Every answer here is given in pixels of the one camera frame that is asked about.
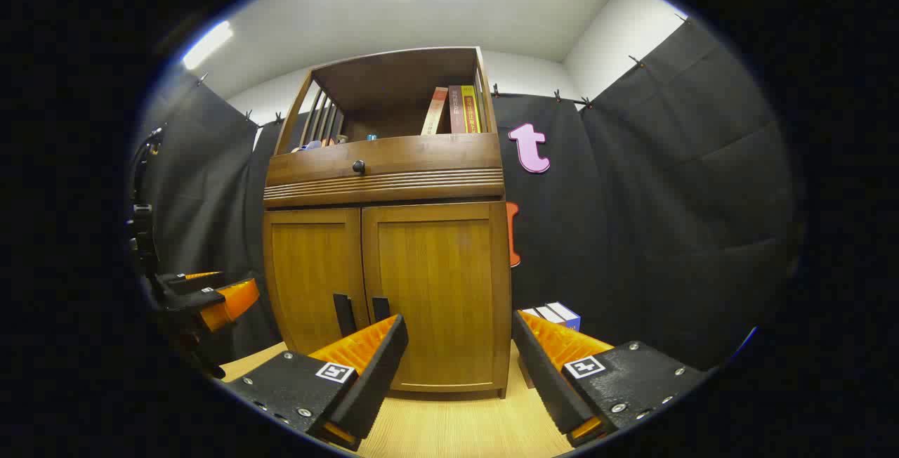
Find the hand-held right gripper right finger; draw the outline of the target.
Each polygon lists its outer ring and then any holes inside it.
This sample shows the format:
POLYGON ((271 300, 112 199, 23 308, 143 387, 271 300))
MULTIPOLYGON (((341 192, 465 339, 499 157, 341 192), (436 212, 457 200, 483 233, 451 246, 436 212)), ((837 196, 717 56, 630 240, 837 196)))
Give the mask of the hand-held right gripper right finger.
POLYGON ((707 373, 641 341, 619 346, 523 310, 513 314, 521 361, 572 447, 639 425, 706 381, 707 373))

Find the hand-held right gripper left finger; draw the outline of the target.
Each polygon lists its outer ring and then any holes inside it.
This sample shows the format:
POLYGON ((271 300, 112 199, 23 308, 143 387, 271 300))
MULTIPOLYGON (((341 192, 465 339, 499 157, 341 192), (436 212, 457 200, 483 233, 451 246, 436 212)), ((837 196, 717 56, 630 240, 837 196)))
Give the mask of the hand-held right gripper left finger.
POLYGON ((356 451, 408 343, 407 321, 395 314, 308 355, 283 351, 223 387, 282 426, 356 451))

